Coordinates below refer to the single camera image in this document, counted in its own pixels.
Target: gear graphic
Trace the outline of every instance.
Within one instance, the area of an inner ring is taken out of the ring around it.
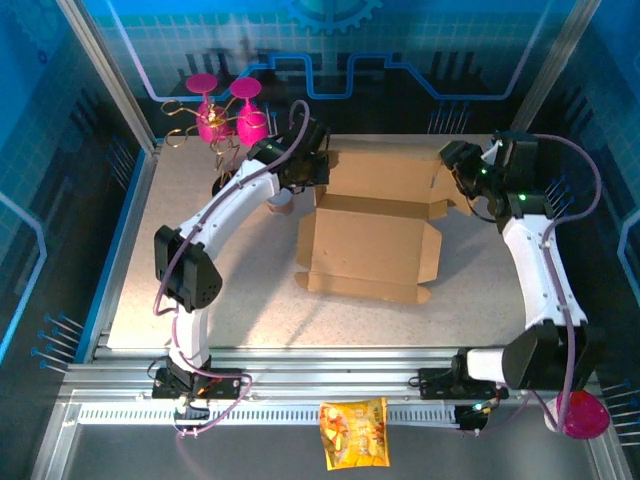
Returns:
[[[362,19],[370,20],[371,11],[381,7],[382,0],[281,0],[281,4],[300,28],[332,35],[336,30],[346,33],[349,27],[360,28]]]
[[[61,23],[55,0],[0,0],[0,11],[13,12],[22,30],[39,48],[55,38]]]

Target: chip bag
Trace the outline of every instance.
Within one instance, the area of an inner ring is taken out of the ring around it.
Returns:
[[[320,405],[327,469],[389,467],[387,399]]]

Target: box flap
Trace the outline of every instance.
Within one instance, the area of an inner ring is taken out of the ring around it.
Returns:
[[[429,218],[430,205],[424,203],[399,202],[379,198],[347,197],[344,195],[326,194],[318,208],[326,210],[343,210],[370,215],[388,215],[394,217]]]
[[[441,247],[442,233],[425,223],[422,233],[422,257],[420,259],[418,283],[435,280],[438,277]]]
[[[439,170],[433,179],[432,187],[431,202],[436,203],[446,200],[449,202],[449,206],[455,206],[459,211],[466,215],[471,214],[471,209],[467,204],[466,198],[458,190],[451,172],[447,170],[447,167],[445,167],[444,164],[440,165]],[[434,219],[439,217],[430,216],[429,218]]]
[[[300,225],[298,225],[296,263],[302,267],[311,268],[311,255],[313,252],[313,236],[315,234],[315,229],[315,213],[311,213],[300,219]]]
[[[332,142],[338,163],[327,193],[428,203],[439,171],[437,150],[424,145]]]
[[[424,220],[320,208],[311,270],[387,283],[418,282]]]
[[[425,303],[431,292],[419,285],[400,285],[357,278],[334,277],[317,272],[299,272],[296,283],[310,292],[332,293],[350,297],[375,298],[400,303]]]

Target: aluminum frame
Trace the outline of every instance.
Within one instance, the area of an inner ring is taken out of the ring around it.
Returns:
[[[389,399],[390,410],[400,420],[403,418],[402,412],[416,409],[439,410],[447,406],[474,403],[423,401],[420,400],[418,390],[407,384],[408,378],[415,375],[418,368],[446,368],[454,353],[454,349],[428,348],[212,350],[216,366],[242,366],[254,377],[251,395],[242,404],[246,409],[268,412],[295,406],[298,410],[311,410],[317,408],[322,401],[384,396]],[[166,415],[160,419],[154,415],[135,415],[136,411],[141,410],[166,413],[174,405],[170,400],[151,399],[152,380],[147,376],[150,360],[150,357],[145,359],[140,354],[138,359],[109,359],[96,361],[91,365],[70,366],[36,461],[33,479],[63,478],[73,451],[77,426],[83,422],[117,424],[121,428],[127,428],[122,415],[114,415],[113,412],[131,411],[135,417],[131,424],[170,425]],[[595,377],[587,389],[600,395]],[[521,392],[510,393],[510,399],[503,402],[504,405],[518,405]],[[554,395],[552,392],[541,394],[546,399]],[[219,407],[219,411],[228,403],[215,402],[214,405]],[[531,407],[527,408],[537,407],[532,402]],[[92,413],[83,415],[83,409],[90,409]],[[418,421],[408,422],[421,426]],[[613,427],[588,443],[600,478],[632,478]]]

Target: mounting base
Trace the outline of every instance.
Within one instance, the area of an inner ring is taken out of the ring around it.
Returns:
[[[238,378],[214,379],[197,373],[188,373],[181,370],[171,359],[167,360],[167,366],[159,368],[153,382],[152,398],[176,399],[181,395],[199,399],[236,400],[240,396],[242,382],[239,368],[211,368],[211,359],[202,367],[210,373],[225,375],[238,375]]]
[[[491,400],[509,398],[506,388],[496,389],[494,382],[474,380],[467,374],[466,354],[458,352],[450,369],[421,368],[418,385],[422,400]]]

